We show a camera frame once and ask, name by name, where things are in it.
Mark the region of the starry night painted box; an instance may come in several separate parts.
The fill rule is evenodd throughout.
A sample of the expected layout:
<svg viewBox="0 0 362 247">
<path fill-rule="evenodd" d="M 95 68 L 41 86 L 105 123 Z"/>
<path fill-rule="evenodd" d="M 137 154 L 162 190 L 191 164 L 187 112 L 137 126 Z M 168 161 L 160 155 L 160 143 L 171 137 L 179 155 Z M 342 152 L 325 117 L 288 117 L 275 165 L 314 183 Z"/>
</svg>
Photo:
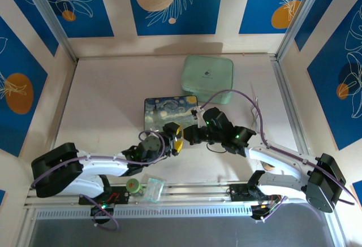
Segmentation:
<svg viewBox="0 0 362 247">
<path fill-rule="evenodd" d="M 196 96 L 146 98 L 144 130 L 161 131 L 167 123 L 176 123 L 182 128 L 197 124 L 191 113 L 197 106 Z"/>
</svg>

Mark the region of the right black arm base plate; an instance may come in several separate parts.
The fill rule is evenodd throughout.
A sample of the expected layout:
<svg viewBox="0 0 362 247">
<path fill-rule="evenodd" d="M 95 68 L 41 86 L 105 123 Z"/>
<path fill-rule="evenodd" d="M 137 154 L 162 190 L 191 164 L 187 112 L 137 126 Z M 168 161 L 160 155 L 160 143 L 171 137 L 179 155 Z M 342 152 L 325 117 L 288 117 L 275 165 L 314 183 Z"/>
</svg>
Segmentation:
<svg viewBox="0 0 362 247">
<path fill-rule="evenodd" d="M 230 184 L 227 192 L 232 202 L 279 202 L 282 199 L 277 194 L 265 195 L 257 186 L 250 184 Z"/>
</svg>

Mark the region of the clear plastic box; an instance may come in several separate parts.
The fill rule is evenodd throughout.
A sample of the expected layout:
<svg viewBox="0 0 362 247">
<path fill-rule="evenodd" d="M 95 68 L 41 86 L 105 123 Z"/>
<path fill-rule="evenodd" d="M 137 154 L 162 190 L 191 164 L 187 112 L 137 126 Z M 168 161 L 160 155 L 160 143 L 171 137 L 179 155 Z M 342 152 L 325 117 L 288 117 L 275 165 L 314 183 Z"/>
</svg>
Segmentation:
<svg viewBox="0 0 362 247">
<path fill-rule="evenodd" d="M 143 182 L 145 183 L 143 188 L 143 202 L 158 203 L 161 199 L 166 180 L 158 177 L 145 176 Z"/>
</svg>

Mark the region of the aluminium frame post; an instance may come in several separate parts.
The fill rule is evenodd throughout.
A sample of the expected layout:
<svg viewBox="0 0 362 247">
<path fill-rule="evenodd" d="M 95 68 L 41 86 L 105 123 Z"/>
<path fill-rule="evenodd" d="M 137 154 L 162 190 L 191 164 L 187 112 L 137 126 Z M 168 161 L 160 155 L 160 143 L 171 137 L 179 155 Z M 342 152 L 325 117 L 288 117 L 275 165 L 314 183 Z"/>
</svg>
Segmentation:
<svg viewBox="0 0 362 247">
<path fill-rule="evenodd" d="M 311 7 L 314 5 L 315 0 L 301 0 L 300 5 L 296 11 L 295 16 L 291 20 L 290 26 L 288 27 L 284 38 L 275 53 L 275 58 L 280 62 L 286 55 L 290 45 L 293 43 L 296 34 L 298 33 L 301 25 L 305 21 Z"/>
<path fill-rule="evenodd" d="M 68 57 L 74 62 L 77 63 L 77 56 L 75 55 L 68 37 L 61 26 L 56 14 L 54 13 L 51 5 L 49 4 L 48 0 L 32 0 L 35 4 L 36 8 L 38 9 L 39 13 L 41 14 L 42 18 L 44 19 L 45 23 L 51 30 L 52 34 L 61 45 L 65 53 Z"/>
</svg>

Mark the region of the aluminium mounting rail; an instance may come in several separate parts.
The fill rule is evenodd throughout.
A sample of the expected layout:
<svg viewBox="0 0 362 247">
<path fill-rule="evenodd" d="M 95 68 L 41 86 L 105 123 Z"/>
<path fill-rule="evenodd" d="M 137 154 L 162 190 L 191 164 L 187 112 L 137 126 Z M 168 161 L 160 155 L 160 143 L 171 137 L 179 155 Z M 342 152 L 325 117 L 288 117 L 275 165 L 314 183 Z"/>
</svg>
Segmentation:
<svg viewBox="0 0 362 247">
<path fill-rule="evenodd" d="M 196 205 L 219 205 L 223 203 L 232 203 L 228 194 L 230 184 L 246 184 L 245 182 L 227 182 L 227 183 L 190 183 L 190 184 L 165 184 L 161 199 L 158 203 L 143 202 L 143 196 L 135 197 L 130 195 L 128 204 L 111 205 L 109 207 L 119 206 L 138 206 L 138 207 L 163 207 L 163 206 L 196 206 Z M 112 185 L 112 187 L 126 186 L 125 184 Z M 281 198 L 286 197 L 288 200 L 295 199 L 302 201 L 304 195 L 292 193 L 282 193 L 281 190 L 272 191 L 271 195 L 277 194 Z M 267 205 L 271 202 L 233 202 L 245 205 Z"/>
</svg>

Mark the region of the mint green zipper case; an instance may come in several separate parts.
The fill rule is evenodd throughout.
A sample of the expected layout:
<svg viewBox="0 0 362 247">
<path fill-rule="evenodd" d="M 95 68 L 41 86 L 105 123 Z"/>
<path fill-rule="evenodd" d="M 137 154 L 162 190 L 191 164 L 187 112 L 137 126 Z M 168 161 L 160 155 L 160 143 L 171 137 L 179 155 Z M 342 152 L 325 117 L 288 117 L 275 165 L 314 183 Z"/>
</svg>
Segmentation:
<svg viewBox="0 0 362 247">
<path fill-rule="evenodd" d="M 185 95 L 207 102 L 212 95 L 233 88 L 234 63 L 229 58 L 189 55 L 184 61 L 181 88 Z"/>
</svg>

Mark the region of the small green bottle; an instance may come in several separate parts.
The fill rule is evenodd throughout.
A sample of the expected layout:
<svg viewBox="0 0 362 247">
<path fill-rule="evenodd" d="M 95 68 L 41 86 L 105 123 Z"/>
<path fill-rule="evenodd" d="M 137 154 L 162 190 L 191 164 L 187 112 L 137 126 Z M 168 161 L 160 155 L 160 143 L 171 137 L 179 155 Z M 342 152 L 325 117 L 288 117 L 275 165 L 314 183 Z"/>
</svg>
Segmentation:
<svg viewBox="0 0 362 247">
<path fill-rule="evenodd" d="M 137 179 L 133 178 L 129 179 L 126 182 L 126 189 L 130 193 L 130 195 L 135 197 L 142 196 L 144 193 L 141 183 Z"/>
</svg>

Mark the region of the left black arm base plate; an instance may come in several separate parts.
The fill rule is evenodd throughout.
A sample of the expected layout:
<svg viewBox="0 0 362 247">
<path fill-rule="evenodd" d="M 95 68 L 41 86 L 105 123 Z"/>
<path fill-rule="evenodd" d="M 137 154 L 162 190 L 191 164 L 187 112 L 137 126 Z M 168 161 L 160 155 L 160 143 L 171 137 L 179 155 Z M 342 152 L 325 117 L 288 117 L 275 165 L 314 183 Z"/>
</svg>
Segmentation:
<svg viewBox="0 0 362 247">
<path fill-rule="evenodd" d="M 110 187 L 100 195 L 92 198 L 99 205 L 126 205 L 130 199 L 130 193 L 125 186 Z"/>
</svg>

